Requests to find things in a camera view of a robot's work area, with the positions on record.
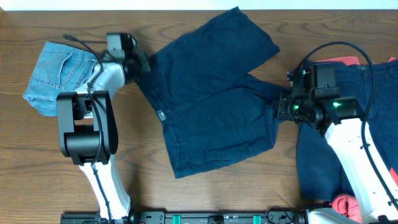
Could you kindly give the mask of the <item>light blue denim shorts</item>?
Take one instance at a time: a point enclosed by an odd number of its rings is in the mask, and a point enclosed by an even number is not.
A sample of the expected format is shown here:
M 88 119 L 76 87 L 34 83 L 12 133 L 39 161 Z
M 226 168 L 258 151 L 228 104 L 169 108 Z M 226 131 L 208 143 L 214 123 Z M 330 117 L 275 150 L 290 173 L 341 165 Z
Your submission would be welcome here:
M 56 116 L 57 96 L 80 87 L 96 64 L 92 53 L 46 42 L 23 98 L 41 115 Z

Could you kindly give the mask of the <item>navy blue shorts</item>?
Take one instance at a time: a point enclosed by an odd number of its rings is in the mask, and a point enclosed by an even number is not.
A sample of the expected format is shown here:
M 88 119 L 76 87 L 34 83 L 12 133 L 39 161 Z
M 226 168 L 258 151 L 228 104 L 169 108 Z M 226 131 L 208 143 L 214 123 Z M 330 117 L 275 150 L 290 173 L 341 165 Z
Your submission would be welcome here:
M 162 123 L 176 178 L 275 146 L 273 104 L 284 89 L 251 72 L 278 52 L 265 31 L 233 8 L 150 58 L 152 70 L 137 84 Z

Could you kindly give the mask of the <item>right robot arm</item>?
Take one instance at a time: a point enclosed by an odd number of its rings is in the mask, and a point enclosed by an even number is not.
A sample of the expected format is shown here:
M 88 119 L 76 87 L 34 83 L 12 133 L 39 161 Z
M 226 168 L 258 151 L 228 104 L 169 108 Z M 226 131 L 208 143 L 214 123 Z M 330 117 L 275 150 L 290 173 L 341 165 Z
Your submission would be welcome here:
M 300 126 L 298 177 L 305 195 L 352 193 L 363 223 L 397 222 L 397 63 L 305 62 L 275 104 Z

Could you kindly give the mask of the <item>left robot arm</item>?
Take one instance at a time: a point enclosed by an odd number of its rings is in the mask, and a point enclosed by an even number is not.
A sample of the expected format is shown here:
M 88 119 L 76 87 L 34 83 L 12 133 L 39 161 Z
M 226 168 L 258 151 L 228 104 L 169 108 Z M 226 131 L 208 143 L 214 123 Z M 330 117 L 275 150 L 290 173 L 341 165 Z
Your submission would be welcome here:
M 64 213 L 61 223 L 140 222 L 116 166 L 119 138 L 111 100 L 151 68 L 132 34 L 108 33 L 106 45 L 88 78 L 57 96 L 60 150 L 86 175 L 99 203 L 99 212 Z

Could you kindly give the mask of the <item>navy blue garment in pile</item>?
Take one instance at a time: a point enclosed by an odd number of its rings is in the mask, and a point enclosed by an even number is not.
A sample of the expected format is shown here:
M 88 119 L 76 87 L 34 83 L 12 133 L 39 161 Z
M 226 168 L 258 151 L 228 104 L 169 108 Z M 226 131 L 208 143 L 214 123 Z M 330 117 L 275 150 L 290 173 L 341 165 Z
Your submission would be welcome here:
M 371 88 L 376 89 L 368 124 L 374 144 L 386 167 L 397 170 L 397 59 L 373 66 L 360 65 L 358 58 L 331 58 L 342 96 L 356 98 L 366 108 Z M 304 124 L 297 142 L 297 173 L 303 196 L 332 201 L 353 190 L 333 149 L 318 131 Z

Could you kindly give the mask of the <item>red garment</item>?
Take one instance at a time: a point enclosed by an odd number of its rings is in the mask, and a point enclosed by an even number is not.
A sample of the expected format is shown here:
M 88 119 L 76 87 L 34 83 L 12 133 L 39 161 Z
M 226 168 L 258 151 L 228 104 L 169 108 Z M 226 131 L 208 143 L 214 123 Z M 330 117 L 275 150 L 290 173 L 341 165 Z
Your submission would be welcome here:
M 391 176 L 371 136 L 368 121 L 365 136 L 361 136 L 362 122 L 358 118 L 332 124 L 324 137 L 333 149 L 353 190 L 352 195 L 340 194 L 331 203 L 342 219 L 350 223 L 372 223 L 380 216 L 397 220 L 397 209 L 389 201 L 386 191 L 377 178 L 370 160 L 386 180 L 393 196 L 397 196 L 397 182 Z

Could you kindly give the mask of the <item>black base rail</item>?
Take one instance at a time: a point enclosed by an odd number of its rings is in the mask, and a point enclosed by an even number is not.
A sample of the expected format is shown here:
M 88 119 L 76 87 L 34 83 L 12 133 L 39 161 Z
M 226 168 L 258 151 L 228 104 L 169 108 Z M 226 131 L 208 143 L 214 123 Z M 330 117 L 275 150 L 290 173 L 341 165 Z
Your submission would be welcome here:
M 118 212 L 72 213 L 61 215 L 61 224 L 268 224 L 308 223 L 309 209 L 271 207 L 265 212 L 166 212 L 130 209 Z

